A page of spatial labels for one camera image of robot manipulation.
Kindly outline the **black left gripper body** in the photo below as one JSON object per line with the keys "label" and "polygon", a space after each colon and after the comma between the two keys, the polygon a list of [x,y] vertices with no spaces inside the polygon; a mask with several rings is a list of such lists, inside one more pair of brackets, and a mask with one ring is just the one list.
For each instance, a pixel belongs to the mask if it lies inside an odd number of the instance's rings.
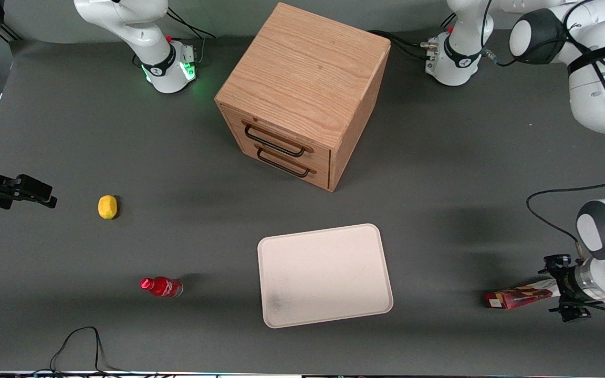
{"label": "black left gripper body", "polygon": [[570,262],[558,263],[558,310],[587,310],[591,297],[581,286],[580,264]]}

